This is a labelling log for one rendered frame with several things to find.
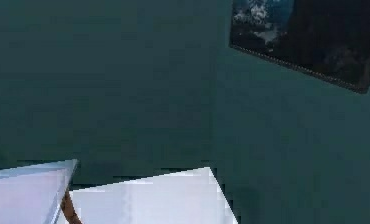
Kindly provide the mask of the dark framed wall picture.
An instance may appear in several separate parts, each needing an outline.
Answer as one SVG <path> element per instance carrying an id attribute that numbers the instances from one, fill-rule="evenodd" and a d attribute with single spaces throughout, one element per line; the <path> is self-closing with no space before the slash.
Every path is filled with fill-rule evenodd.
<path id="1" fill-rule="evenodd" d="M 229 46 L 364 94 L 370 0 L 232 0 Z"/>

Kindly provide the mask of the white table with brown legs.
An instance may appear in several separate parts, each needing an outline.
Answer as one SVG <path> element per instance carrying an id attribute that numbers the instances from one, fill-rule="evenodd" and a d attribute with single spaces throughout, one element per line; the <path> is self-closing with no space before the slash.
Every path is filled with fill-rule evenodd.
<path id="1" fill-rule="evenodd" d="M 0 224 L 56 224 L 78 160 L 0 170 Z"/>

